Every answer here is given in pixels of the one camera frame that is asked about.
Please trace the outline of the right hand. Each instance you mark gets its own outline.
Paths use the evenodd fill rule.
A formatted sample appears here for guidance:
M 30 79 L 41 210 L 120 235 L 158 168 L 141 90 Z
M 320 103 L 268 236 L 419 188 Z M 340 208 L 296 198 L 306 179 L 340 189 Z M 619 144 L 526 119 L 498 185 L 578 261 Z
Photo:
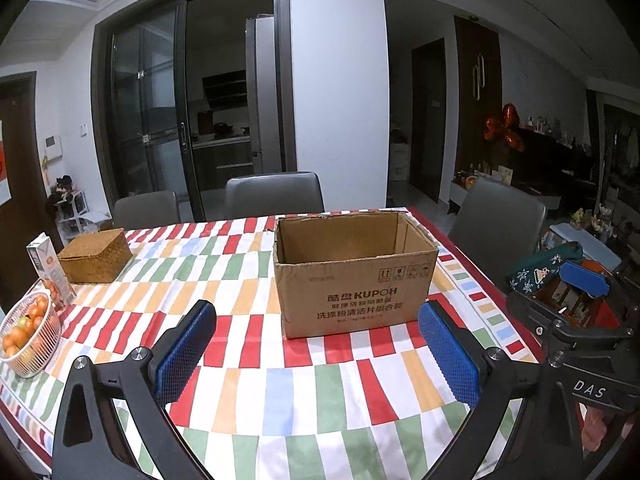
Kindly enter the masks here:
M 597 408 L 587 408 L 584 426 L 582 426 L 582 447 L 588 452 L 596 452 L 606 435 L 604 413 Z

